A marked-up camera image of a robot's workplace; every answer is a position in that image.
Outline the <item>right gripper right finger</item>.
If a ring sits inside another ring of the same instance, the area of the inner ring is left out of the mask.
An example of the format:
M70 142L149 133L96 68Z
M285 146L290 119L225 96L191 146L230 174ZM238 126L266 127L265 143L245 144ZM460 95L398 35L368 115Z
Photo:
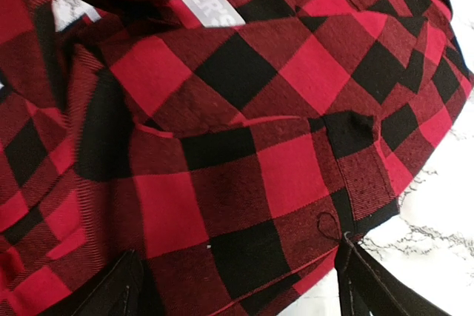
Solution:
M342 315L448 316L395 278L349 236L341 239L335 268Z

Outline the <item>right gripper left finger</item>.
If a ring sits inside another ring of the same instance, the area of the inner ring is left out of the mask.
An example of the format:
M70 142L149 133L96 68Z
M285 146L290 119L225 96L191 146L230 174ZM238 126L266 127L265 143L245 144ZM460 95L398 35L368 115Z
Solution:
M47 315L162 315L153 273L136 251L124 252Z

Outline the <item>red black plaid shirt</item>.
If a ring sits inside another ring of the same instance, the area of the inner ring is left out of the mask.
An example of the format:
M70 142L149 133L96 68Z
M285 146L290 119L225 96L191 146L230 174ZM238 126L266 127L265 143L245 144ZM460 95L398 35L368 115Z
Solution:
M126 251L274 315L398 213L473 88L450 0L1 0L1 313Z

